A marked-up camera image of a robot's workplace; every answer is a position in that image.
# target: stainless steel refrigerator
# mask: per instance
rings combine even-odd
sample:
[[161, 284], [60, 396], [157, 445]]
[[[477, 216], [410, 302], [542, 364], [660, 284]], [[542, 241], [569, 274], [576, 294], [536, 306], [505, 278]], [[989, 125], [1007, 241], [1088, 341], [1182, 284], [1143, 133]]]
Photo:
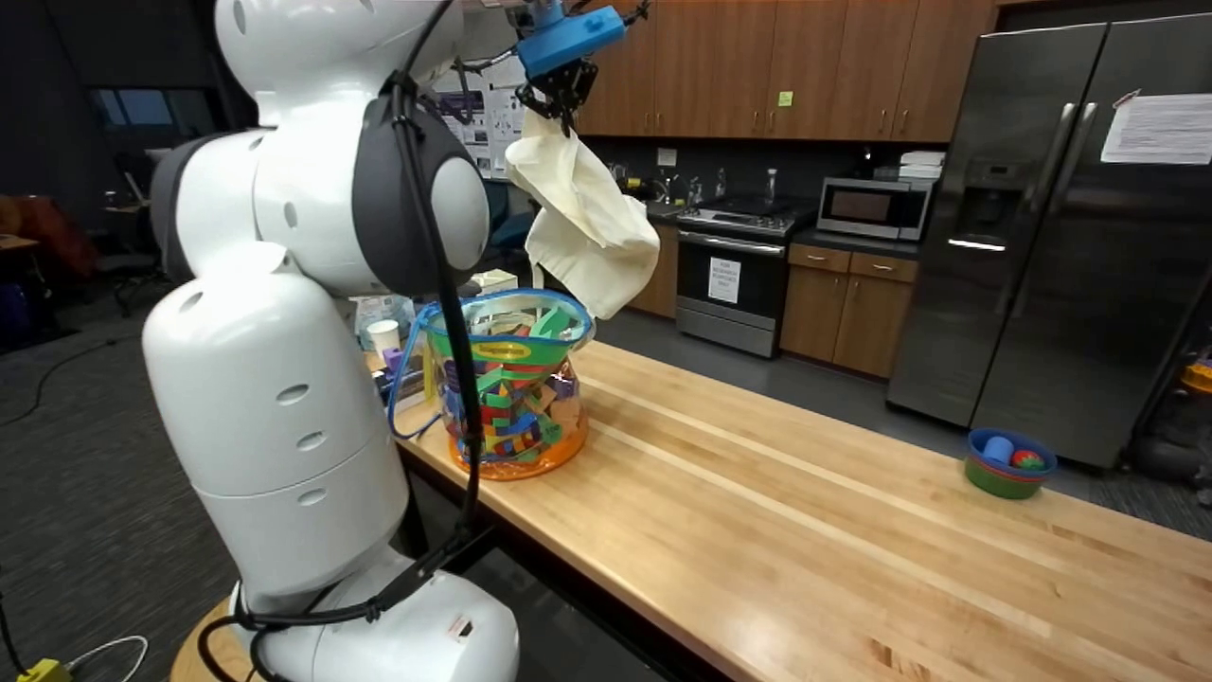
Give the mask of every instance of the stainless steel refrigerator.
[[1116, 461], [1212, 274], [1212, 158], [1167, 152], [1212, 113], [1182, 138], [1160, 95], [1212, 95], [1212, 17], [977, 41], [891, 404]]

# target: blue bowl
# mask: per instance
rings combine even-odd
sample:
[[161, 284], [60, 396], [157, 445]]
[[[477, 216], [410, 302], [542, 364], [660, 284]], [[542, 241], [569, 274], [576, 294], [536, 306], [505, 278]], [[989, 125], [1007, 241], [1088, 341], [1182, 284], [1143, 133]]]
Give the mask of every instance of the blue bowl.
[[[1034, 451], [1046, 466], [1018, 470], [1011, 461], [983, 460], [983, 445], [992, 436], [1011, 440], [1016, 451], [1018, 447]], [[970, 484], [983, 490], [989, 495], [1027, 499], [1057, 473], [1057, 456], [1047, 447], [1042, 447], [1037, 440], [1027, 440], [1018, 432], [977, 430], [977, 432], [970, 432], [964, 445], [970, 445], [970, 456], [964, 456], [960, 470], [964, 470]]]

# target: kitchen cabinet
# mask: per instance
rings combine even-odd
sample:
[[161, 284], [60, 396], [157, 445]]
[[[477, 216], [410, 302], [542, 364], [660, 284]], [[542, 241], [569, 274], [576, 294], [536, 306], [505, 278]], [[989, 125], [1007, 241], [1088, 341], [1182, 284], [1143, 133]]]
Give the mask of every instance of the kitchen cabinet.
[[780, 350], [887, 378], [916, 262], [794, 241]]
[[674, 318], [679, 313], [679, 233], [655, 224], [660, 262], [648, 289], [633, 301], [635, 312]]
[[661, 0], [608, 44], [585, 138], [948, 139], [997, 0]]

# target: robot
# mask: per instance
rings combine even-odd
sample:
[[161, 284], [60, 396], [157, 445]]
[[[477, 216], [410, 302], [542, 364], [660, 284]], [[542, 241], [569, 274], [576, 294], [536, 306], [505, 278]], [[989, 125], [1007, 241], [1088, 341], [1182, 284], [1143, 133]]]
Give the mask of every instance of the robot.
[[215, 33], [261, 128], [157, 163], [161, 262], [194, 282], [147, 313], [145, 355], [239, 570], [218, 624], [261, 677], [515, 677], [512, 611], [390, 546], [410, 493], [335, 301], [417, 294], [483, 252], [483, 186], [421, 95], [435, 63], [515, 51], [523, 104], [569, 125], [624, 19], [561, 0], [215, 0]]

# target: oven handle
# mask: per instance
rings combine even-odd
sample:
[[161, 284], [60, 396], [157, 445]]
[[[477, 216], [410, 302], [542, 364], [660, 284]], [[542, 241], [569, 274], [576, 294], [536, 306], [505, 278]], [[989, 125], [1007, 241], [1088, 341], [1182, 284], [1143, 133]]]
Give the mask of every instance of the oven handle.
[[733, 253], [753, 253], [753, 258], [786, 258], [786, 248], [780, 241], [746, 241], [746, 238], [717, 238], [717, 235], [698, 235], [698, 233], [679, 233], [683, 241], [703, 241], [717, 252], [733, 252]]

